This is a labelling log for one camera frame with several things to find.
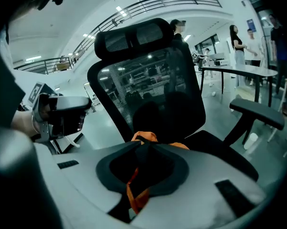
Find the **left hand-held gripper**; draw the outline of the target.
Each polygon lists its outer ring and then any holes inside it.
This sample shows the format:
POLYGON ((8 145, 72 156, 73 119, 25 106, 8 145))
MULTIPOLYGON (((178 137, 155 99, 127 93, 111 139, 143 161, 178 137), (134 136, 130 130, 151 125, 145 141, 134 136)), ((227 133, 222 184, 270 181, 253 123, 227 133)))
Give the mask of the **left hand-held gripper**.
POLYGON ((82 130, 92 101, 84 96, 60 96, 45 83, 37 82, 29 96, 36 142, 60 139, 82 130))

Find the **orange bag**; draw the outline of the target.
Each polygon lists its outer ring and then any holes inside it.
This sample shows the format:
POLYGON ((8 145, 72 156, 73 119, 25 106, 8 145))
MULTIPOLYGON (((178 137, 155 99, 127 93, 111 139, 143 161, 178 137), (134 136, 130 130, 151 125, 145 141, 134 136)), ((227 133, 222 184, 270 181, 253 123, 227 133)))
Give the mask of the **orange bag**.
POLYGON ((127 153, 122 174, 129 207, 137 215, 150 198, 176 191, 188 178, 189 166, 175 153, 157 149, 153 132, 136 132, 131 141, 139 146, 127 153))

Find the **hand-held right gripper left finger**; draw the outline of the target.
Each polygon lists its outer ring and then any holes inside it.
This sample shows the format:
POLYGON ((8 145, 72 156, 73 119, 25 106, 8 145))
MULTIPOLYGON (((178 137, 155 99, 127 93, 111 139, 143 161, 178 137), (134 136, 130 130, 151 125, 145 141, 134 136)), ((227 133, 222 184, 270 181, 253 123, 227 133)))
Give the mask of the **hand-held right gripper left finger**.
POLYGON ((78 151, 55 155, 53 158, 63 175, 86 200, 105 214, 130 223, 135 218, 135 212, 125 194, 126 188, 123 193, 106 188, 99 180, 96 167, 104 157, 134 145, 134 142, 128 142, 101 149, 84 146, 78 151))

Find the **grey table with black legs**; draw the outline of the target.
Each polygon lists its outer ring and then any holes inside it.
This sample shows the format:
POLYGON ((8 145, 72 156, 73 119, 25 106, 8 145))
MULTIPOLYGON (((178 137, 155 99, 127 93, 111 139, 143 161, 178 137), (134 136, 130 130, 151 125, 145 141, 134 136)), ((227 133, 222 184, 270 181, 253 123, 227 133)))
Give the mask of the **grey table with black legs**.
POLYGON ((268 107, 271 107, 272 105, 272 83, 273 83, 273 77, 277 75, 277 71, 256 67, 252 65, 237 65, 237 68, 235 66, 202 66, 202 78, 201 78, 201 84, 200 84, 200 92, 202 93, 203 89, 203 81, 204 81, 204 72, 206 70, 212 70, 216 72, 221 72, 221 81, 222 81, 222 91, 223 91, 223 73, 232 73, 235 75, 245 76, 254 78, 256 80, 256 87, 255 87, 255 102, 258 102, 259 99, 259 93, 260 93, 260 86, 259 81, 260 78, 267 78, 269 81, 269 93, 268 93, 268 107))

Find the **person's left forearm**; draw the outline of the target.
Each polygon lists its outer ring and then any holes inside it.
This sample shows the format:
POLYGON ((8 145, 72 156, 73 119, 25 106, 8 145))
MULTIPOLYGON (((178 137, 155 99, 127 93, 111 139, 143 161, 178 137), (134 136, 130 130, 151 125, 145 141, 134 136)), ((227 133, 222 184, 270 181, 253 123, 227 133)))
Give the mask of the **person's left forearm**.
POLYGON ((39 127, 30 111, 16 111, 11 122, 11 128, 29 137, 39 134, 39 127))

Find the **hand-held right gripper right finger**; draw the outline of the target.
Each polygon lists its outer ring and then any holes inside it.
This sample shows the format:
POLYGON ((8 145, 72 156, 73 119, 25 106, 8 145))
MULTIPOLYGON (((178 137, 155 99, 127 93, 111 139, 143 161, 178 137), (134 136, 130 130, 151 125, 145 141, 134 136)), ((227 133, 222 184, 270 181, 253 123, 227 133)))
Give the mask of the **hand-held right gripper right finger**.
POLYGON ((186 181, 172 194, 150 198, 131 221, 139 229, 211 229, 237 219, 216 183, 229 180, 254 206, 266 198, 250 177, 220 158, 170 145, 161 148, 182 157, 189 166, 186 181))

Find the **white desktop device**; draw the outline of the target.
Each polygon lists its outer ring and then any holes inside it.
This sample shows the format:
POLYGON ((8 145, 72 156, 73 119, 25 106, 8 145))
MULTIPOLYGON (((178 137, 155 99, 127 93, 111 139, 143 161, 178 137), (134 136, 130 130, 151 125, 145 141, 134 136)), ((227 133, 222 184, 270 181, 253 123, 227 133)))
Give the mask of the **white desktop device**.
POLYGON ((209 58, 216 66, 225 66, 229 64, 229 60, 226 58, 224 53, 211 54, 209 55, 209 58))

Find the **black mesh office chair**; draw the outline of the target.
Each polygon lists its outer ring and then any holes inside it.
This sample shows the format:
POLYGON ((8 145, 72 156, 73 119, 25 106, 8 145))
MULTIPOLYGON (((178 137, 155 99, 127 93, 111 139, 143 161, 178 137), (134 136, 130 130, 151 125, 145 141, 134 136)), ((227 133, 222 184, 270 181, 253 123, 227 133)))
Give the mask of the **black mesh office chair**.
POLYGON ((214 155, 258 180, 257 170, 231 146, 255 120, 282 129, 282 114, 258 102, 237 98, 230 102, 230 108, 242 116, 224 140, 203 131, 206 112, 189 46, 175 38, 165 20, 156 18, 100 32, 95 53, 99 62, 91 66, 87 79, 124 141, 141 134, 152 135, 163 144, 181 143, 190 150, 214 155), (154 85, 155 95, 135 86, 127 90, 123 78, 150 67, 148 55, 164 64, 167 80, 154 85))

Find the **white paper cup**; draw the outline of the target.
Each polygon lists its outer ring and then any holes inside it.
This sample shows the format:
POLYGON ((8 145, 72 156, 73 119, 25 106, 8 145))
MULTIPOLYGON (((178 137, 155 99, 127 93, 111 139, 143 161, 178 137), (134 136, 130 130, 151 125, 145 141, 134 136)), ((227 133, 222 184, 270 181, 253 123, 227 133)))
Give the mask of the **white paper cup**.
POLYGON ((251 133, 244 144, 244 149, 248 150, 258 139, 258 135, 256 133, 251 133))

